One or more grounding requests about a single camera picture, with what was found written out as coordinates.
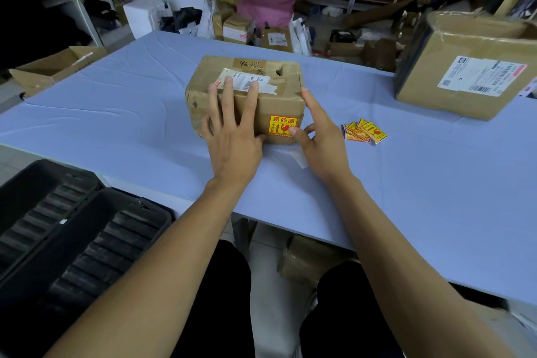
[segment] finger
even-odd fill
[[[312,132],[315,132],[315,123],[312,123],[304,128],[304,132],[306,135],[309,135]]]
[[[224,117],[225,128],[234,128],[237,126],[235,122],[235,107],[233,105],[233,78],[230,76],[226,76],[224,81],[222,115]]]
[[[304,130],[297,128],[296,126],[292,126],[291,128],[289,128],[289,133],[294,137],[296,142],[302,146],[303,151],[308,149],[313,144],[308,134]]]
[[[201,137],[203,137],[205,141],[208,141],[213,136],[211,131],[211,116],[205,114],[204,117],[201,118]]]
[[[256,114],[257,96],[259,93],[259,83],[257,81],[252,82],[248,94],[246,95],[246,101],[244,103],[244,111],[242,112],[241,126],[253,130],[253,118]]]
[[[267,139],[267,135],[259,135],[258,137],[256,137],[257,147],[261,148],[263,143],[265,143],[266,139]]]
[[[322,119],[322,116],[325,114],[324,109],[317,102],[317,99],[313,94],[305,87],[300,88],[302,97],[305,100],[305,104],[308,107],[309,111],[312,113],[312,118],[314,122],[319,122]]]
[[[213,123],[214,132],[218,133],[222,129],[222,119],[220,119],[218,107],[218,89],[213,83],[209,85],[209,116]]]

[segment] forearm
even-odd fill
[[[354,176],[328,184],[379,306],[408,357],[512,357]]]
[[[99,297],[47,357],[168,357],[244,187],[211,180],[151,249]]]

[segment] right hand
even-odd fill
[[[302,87],[300,92],[312,113],[313,123],[304,130],[289,128],[289,133],[302,146],[309,168],[325,184],[352,175],[341,129],[332,122],[307,88]],[[315,132],[315,136],[310,138],[308,135],[312,132]]]

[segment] stack of fragile stickers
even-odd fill
[[[372,140],[375,144],[379,144],[388,137],[375,124],[367,122],[365,119],[360,119],[359,122],[341,125],[341,131],[346,140],[353,140],[355,142],[369,143]]]

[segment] hand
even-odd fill
[[[209,112],[202,121],[201,135],[207,142],[214,178],[224,183],[246,188],[256,175],[263,156],[262,144],[266,136],[255,137],[253,117],[257,107],[259,83],[252,82],[246,96],[241,123],[235,122],[233,79],[225,77],[222,93],[222,117],[218,107],[216,85],[209,85]]]
[[[313,123],[304,130],[292,127],[289,133],[302,146],[309,168],[325,184],[352,175],[341,129],[332,122],[312,93],[301,88],[302,97],[312,113]]]

